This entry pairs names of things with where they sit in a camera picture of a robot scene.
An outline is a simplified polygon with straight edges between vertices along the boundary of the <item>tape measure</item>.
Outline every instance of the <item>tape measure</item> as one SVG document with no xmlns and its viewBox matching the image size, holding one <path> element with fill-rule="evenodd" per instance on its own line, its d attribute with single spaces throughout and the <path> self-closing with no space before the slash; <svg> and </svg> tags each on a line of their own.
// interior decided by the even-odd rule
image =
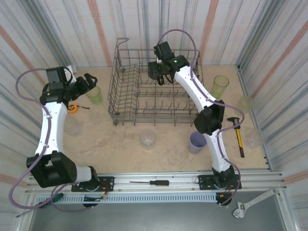
<svg viewBox="0 0 308 231">
<path fill-rule="evenodd" d="M 90 109 L 89 107 L 83 107 L 83 106 L 79 106 L 77 105 L 77 103 L 71 103 L 68 108 L 67 108 L 67 111 L 70 113 L 70 114 L 74 114 L 77 112 L 78 108 L 79 107 L 82 107 L 82 108 L 85 108 L 85 109 Z"/>
</svg>

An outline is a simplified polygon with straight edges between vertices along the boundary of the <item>hammer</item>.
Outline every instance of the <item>hammer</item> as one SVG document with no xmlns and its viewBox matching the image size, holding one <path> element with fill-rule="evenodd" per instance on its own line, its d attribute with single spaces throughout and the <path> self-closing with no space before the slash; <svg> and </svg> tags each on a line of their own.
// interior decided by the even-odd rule
<svg viewBox="0 0 308 231">
<path fill-rule="evenodd" d="M 234 126 L 237 125 L 240 121 L 238 117 L 230 117 L 230 118 L 227 118 L 227 120 L 233 122 Z M 241 134 L 240 134 L 240 128 L 241 126 L 237 126 L 234 129 L 236 130 L 237 141 L 239 143 L 241 158 L 244 158 L 245 156 L 244 156 L 243 144 L 242 144 L 242 139 L 241 139 Z"/>
</svg>

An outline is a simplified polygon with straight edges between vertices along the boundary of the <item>metal wire basket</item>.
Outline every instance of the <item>metal wire basket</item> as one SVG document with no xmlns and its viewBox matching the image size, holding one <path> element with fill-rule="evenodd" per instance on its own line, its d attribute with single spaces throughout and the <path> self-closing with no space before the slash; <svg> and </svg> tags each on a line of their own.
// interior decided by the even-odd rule
<svg viewBox="0 0 308 231">
<path fill-rule="evenodd" d="M 189 123 L 198 113 L 195 104 L 185 89 L 178 83 L 158 85 L 149 78 L 148 62 L 156 60 L 152 50 L 123 49 L 128 38 L 118 38 L 111 74 L 108 112 L 114 125 L 136 123 Z M 182 54 L 191 62 L 193 50 L 173 50 L 175 56 Z M 199 51 L 193 71 L 203 84 Z"/>
</svg>

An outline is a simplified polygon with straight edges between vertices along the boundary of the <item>screwdriver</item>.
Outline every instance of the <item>screwdriver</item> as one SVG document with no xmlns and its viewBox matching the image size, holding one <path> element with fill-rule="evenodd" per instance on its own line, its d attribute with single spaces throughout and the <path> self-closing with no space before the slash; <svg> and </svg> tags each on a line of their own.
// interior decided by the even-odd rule
<svg viewBox="0 0 308 231">
<path fill-rule="evenodd" d="M 151 184 L 151 185 L 160 185 L 160 186 L 169 186 L 168 180 L 151 180 L 147 181 L 130 181 L 130 183 L 140 183 L 140 184 Z"/>
<path fill-rule="evenodd" d="M 63 197 L 63 193 L 59 193 L 59 194 L 57 194 L 57 195 L 55 195 L 54 196 L 54 198 L 52 199 L 52 201 L 53 202 L 57 202 L 57 201 L 60 201 L 61 200 L 61 198 Z M 39 208 L 43 208 L 43 207 L 45 207 L 45 206 L 47 206 L 47 205 L 50 205 L 51 204 L 51 201 L 49 201 L 47 204 L 45 204 L 45 205 L 43 205 L 43 206 L 41 206 L 41 207 L 39 207 Z M 28 210 L 28 211 L 26 211 L 26 212 L 23 212 L 22 214 L 19 214 L 18 216 L 16 216 L 17 218 L 18 217 L 20 217 L 20 216 L 22 216 L 22 215 L 24 215 L 24 214 L 26 214 L 26 213 L 28 213 L 28 212 L 30 212 L 30 211 L 32 211 L 33 209 L 30 209 L 30 210 Z"/>
</svg>

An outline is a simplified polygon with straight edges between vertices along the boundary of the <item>clear plastic cup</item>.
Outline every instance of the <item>clear plastic cup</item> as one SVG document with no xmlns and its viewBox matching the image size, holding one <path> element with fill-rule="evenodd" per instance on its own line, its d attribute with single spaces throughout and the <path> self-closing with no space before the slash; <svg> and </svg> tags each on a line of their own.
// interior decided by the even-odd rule
<svg viewBox="0 0 308 231">
<path fill-rule="evenodd" d="M 237 103 L 237 108 L 241 109 L 244 114 L 247 114 L 253 107 L 255 106 L 256 102 L 255 100 L 248 96 L 244 95 L 240 98 L 239 102 Z"/>
<path fill-rule="evenodd" d="M 261 146 L 264 143 L 265 140 L 262 135 L 262 131 L 258 129 L 251 130 L 245 141 L 245 145 L 251 149 Z"/>
<path fill-rule="evenodd" d="M 72 136 L 79 136 L 81 134 L 81 126 L 78 123 L 78 120 L 70 114 L 65 117 L 64 132 Z"/>
<path fill-rule="evenodd" d="M 225 76 L 216 76 L 214 78 L 211 95 L 214 96 L 217 100 L 219 100 L 229 85 L 229 79 Z"/>
<path fill-rule="evenodd" d="M 156 141 L 156 135 L 152 131 L 143 131 L 139 136 L 140 143 L 144 149 L 152 149 Z"/>
<path fill-rule="evenodd" d="M 99 105 L 103 101 L 101 89 L 97 86 L 92 90 L 88 91 L 86 95 L 95 105 Z"/>
</svg>

